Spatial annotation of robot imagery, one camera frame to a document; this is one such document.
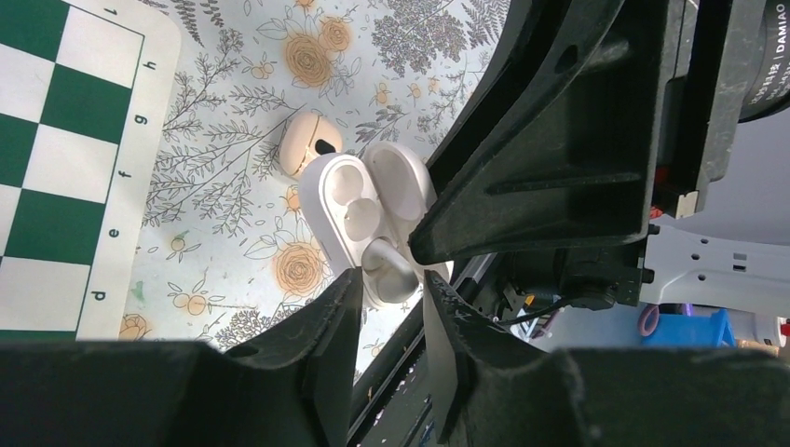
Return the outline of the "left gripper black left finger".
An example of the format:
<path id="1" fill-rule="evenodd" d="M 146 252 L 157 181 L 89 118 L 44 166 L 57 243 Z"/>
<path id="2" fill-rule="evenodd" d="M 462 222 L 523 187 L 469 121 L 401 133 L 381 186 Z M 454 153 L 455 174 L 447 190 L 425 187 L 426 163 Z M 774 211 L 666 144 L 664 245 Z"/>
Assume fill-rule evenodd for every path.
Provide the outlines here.
<path id="1" fill-rule="evenodd" d="M 242 367 L 234 446 L 343 446 L 361 330 L 362 271 L 228 351 Z"/>

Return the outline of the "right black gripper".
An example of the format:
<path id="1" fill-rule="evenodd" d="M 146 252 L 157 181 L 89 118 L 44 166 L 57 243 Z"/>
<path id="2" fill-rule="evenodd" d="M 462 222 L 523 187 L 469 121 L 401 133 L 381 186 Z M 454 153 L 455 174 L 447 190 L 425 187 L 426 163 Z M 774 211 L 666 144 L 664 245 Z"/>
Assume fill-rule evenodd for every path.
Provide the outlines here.
<path id="1" fill-rule="evenodd" d="M 666 2 L 670 78 L 648 216 L 681 218 L 702 210 L 709 186 L 724 176 L 736 126 L 788 107 L 789 18 L 775 1 Z M 524 267 L 562 303 L 634 305 L 655 277 L 640 264 L 656 232 L 648 216 L 636 241 L 538 250 Z"/>

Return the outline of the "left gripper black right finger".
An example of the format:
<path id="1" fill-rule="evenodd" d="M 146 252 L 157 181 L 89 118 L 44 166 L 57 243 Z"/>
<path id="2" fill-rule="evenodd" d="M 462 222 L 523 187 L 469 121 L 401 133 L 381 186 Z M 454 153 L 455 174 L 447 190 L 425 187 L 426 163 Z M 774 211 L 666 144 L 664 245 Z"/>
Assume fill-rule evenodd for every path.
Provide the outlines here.
<path id="1" fill-rule="evenodd" d="M 423 300 L 429 387 L 444 446 L 553 446 L 553 358 L 469 305 L 436 271 Z"/>

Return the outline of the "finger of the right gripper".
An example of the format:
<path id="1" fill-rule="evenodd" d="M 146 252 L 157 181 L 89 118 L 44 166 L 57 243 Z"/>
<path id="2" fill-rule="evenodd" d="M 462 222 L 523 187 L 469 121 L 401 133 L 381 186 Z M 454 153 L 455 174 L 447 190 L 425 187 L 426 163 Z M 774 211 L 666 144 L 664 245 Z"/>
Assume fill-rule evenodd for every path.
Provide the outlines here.
<path id="1" fill-rule="evenodd" d="M 666 1 L 591 1 L 579 64 L 553 47 L 409 238 L 422 264 L 604 247 L 647 231 L 670 78 Z"/>
<path id="2" fill-rule="evenodd" d="M 429 160 L 438 196 L 445 194 L 483 140 L 533 81 L 553 47 L 562 74 L 579 64 L 572 37 L 589 34 L 591 1 L 512 1 L 494 55 L 461 114 Z"/>

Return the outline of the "white earbud case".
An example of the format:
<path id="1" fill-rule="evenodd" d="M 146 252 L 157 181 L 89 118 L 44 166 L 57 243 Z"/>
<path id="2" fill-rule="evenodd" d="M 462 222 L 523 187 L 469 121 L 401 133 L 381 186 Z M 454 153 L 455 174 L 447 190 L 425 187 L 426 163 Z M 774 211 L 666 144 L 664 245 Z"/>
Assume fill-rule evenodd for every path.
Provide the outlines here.
<path id="1" fill-rule="evenodd" d="M 414 297 L 427 266 L 408 240 L 436 200 L 422 158 L 395 142 L 360 157 L 319 156 L 299 182 L 306 222 L 332 272 L 359 268 L 363 301 L 378 309 Z"/>

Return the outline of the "beige earbud charging case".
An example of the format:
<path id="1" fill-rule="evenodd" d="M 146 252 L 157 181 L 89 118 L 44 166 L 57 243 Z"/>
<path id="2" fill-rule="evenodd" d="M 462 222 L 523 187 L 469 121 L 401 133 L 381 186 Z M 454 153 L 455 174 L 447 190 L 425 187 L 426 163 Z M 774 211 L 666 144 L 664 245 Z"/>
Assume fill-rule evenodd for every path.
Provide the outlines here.
<path id="1" fill-rule="evenodd" d="M 298 113 L 281 140 L 279 164 L 284 174 L 299 179 L 314 159 L 342 150 L 342 135 L 327 118 L 310 112 Z"/>

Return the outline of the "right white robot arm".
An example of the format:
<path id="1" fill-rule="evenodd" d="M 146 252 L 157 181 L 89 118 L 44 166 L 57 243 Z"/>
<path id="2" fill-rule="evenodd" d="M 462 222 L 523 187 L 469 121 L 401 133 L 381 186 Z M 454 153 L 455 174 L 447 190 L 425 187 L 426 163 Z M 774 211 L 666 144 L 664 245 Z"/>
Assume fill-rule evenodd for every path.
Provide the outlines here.
<path id="1" fill-rule="evenodd" d="M 513 1 L 429 161 L 409 238 L 434 264 L 501 253 L 573 305 L 789 312 L 789 252 L 651 223 L 704 209 L 736 128 L 789 107 L 785 1 Z"/>

